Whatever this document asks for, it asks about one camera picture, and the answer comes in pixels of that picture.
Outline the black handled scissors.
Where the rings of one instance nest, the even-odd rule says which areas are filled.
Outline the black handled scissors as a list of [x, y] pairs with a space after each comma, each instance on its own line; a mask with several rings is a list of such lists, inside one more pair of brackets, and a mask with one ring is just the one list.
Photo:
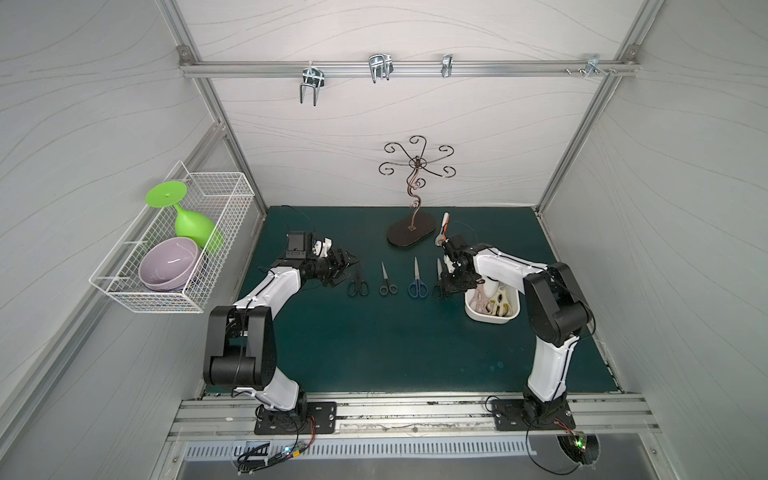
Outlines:
[[444, 261], [441, 258], [436, 260], [437, 279], [433, 287], [432, 294], [440, 299], [447, 299], [451, 294], [446, 290], [446, 281], [448, 279], [448, 271]]

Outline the large black scissors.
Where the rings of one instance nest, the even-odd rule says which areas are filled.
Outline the large black scissors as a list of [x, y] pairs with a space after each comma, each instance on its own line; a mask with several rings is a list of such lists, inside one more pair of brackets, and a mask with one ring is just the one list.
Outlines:
[[355, 296], [368, 296], [370, 294], [370, 287], [368, 285], [368, 282], [364, 278], [363, 274], [360, 270], [357, 270], [354, 274], [354, 277], [350, 281], [348, 287], [347, 287], [347, 296], [348, 297], [355, 297]]

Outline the blue handled scissors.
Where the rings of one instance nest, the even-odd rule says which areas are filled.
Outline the blue handled scissors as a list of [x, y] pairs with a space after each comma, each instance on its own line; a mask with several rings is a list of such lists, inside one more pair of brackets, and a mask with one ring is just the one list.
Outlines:
[[408, 286], [408, 294], [413, 299], [425, 299], [428, 296], [428, 288], [421, 279], [417, 258], [414, 258], [414, 279]]

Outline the white storage box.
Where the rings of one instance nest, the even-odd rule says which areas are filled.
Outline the white storage box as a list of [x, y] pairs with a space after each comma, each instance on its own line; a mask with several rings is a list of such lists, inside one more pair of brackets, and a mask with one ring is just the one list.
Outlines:
[[474, 321], [506, 324], [520, 313], [519, 292], [504, 283], [488, 280], [464, 293], [464, 308]]

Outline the small black scissors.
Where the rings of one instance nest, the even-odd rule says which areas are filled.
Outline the small black scissors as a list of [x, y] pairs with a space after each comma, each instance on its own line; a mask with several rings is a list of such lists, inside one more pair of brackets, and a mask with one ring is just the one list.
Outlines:
[[381, 263], [381, 269], [382, 269], [383, 283], [379, 287], [379, 294], [381, 296], [396, 295], [398, 293], [398, 287], [390, 281], [384, 263]]

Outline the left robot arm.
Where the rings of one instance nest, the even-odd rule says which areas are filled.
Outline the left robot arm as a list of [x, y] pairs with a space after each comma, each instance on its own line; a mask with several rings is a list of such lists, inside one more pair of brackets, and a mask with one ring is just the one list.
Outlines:
[[244, 298], [214, 308], [206, 335], [205, 384], [226, 388], [233, 396], [246, 394], [269, 411], [305, 418], [303, 390], [278, 367], [275, 317], [306, 281], [335, 286], [358, 262], [340, 248], [304, 257], [287, 253], [273, 262], [265, 278]]

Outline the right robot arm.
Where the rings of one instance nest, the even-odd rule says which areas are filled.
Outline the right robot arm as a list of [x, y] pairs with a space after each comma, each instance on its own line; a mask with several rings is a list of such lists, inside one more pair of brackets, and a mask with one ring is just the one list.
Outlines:
[[519, 414], [531, 428], [555, 422], [567, 407], [567, 375], [581, 331], [592, 311], [571, 270], [562, 262], [535, 263], [460, 235], [443, 241], [447, 271], [442, 288], [463, 293], [494, 280], [523, 293], [529, 324], [536, 335], [531, 374], [523, 390]]

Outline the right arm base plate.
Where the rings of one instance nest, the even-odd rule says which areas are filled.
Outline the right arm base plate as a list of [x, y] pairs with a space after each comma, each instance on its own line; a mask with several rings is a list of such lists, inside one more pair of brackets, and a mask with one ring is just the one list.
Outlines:
[[566, 401], [539, 402], [532, 399], [492, 399], [487, 403], [497, 431], [576, 430]]

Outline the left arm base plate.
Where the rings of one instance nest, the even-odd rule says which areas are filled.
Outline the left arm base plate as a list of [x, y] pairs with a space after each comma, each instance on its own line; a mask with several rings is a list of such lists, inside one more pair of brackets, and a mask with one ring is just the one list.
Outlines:
[[336, 415], [336, 402], [299, 403], [288, 411], [259, 406], [255, 410], [253, 433], [257, 436], [332, 434], [336, 430]]

